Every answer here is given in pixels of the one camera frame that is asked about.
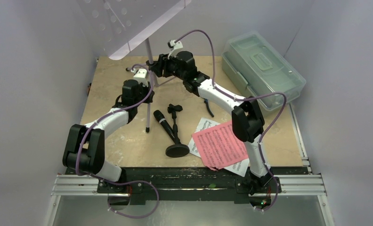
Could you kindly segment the lilac folding music stand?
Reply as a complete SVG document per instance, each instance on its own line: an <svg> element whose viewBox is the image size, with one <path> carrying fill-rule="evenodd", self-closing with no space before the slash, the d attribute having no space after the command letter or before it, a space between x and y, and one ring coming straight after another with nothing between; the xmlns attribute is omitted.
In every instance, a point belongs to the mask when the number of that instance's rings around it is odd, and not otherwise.
<svg viewBox="0 0 373 226"><path fill-rule="evenodd" d="M87 35L101 56L120 60L143 43L152 63L150 36L190 1L79 0L77 4L87 20Z"/></svg>

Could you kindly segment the pink sheet music page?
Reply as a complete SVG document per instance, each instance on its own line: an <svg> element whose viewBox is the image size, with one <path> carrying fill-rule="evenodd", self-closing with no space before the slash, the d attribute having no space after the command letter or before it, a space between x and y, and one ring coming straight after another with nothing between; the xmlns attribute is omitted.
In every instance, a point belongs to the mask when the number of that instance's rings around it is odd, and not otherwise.
<svg viewBox="0 0 373 226"><path fill-rule="evenodd" d="M227 166L248 158L245 145L232 131L232 122L204 129L192 134L204 166L211 170Z"/></svg>

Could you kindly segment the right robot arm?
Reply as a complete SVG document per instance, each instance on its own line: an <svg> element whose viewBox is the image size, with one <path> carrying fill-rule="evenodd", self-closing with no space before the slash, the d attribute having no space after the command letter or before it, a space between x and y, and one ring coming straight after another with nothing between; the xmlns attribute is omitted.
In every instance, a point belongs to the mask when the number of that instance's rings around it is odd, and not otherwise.
<svg viewBox="0 0 373 226"><path fill-rule="evenodd" d="M244 99L217 85L213 78L198 70L193 54L188 51L181 51L176 56L160 54L148 67L158 77L181 79L188 92L212 101L231 115L232 132L244 142L250 160L252 188L258 192L268 188L273 173L266 163L262 143L265 122L257 99Z"/></svg>

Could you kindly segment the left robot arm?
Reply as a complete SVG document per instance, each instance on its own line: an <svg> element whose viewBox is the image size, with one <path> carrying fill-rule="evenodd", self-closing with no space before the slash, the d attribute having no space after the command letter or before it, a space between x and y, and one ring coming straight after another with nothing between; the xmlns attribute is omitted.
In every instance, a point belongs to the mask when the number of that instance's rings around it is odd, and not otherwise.
<svg viewBox="0 0 373 226"><path fill-rule="evenodd" d="M78 175L91 174L109 180L111 189L123 192L127 188L127 179L121 176L121 167L106 160L105 140L135 118L140 104L152 103L153 96L150 82L126 80L121 95L108 113L85 125L70 127L63 165L75 170Z"/></svg>

